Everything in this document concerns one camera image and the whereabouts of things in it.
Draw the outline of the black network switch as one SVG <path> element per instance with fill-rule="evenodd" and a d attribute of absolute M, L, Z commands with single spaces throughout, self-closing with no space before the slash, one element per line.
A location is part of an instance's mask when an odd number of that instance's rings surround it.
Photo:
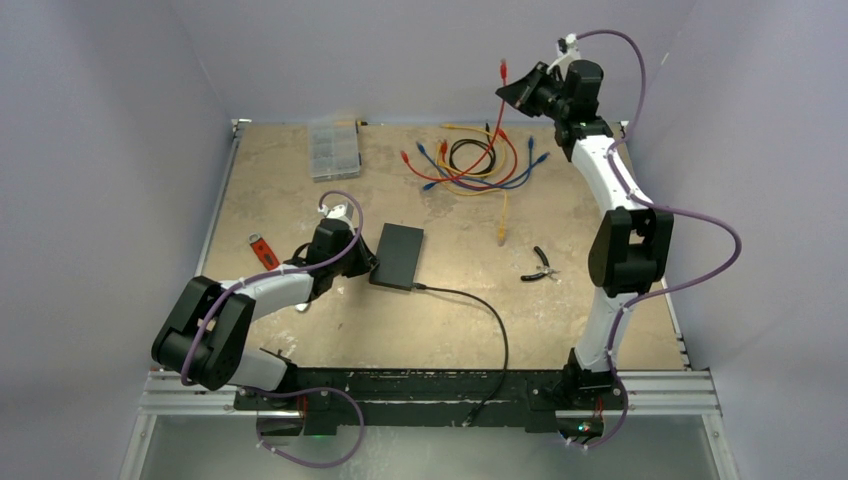
<path fill-rule="evenodd" d="M 376 252 L 378 265 L 370 273 L 369 283 L 411 291 L 423 240 L 421 228 L 385 223 Z"/>

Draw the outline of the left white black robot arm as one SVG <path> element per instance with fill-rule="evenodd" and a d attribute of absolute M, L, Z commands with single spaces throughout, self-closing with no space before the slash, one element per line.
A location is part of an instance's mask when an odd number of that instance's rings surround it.
<path fill-rule="evenodd" d="M 341 219 L 323 219 L 312 240 L 278 268 L 243 280 L 192 278 L 151 347 L 152 359 L 210 391 L 225 385 L 259 390 L 272 408 L 297 399 L 298 382 L 282 356 L 246 347 L 251 324 L 327 292 L 335 278 L 370 273 L 378 264 L 359 231 Z"/>

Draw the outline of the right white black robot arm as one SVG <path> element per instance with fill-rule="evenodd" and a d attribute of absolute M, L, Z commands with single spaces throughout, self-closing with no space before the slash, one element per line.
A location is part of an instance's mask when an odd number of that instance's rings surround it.
<path fill-rule="evenodd" d="M 586 180 L 601 222 L 588 254 L 595 294 L 586 328 L 571 349 L 553 395 L 584 407 L 617 388 L 613 374 L 632 317 L 633 301 L 665 273 L 674 218 L 637 203 L 635 180 L 624 166 L 610 125 L 598 114 L 604 77 L 600 65 L 571 62 L 565 73 L 538 63 L 497 96 L 528 117 L 544 116 L 555 141 Z"/>

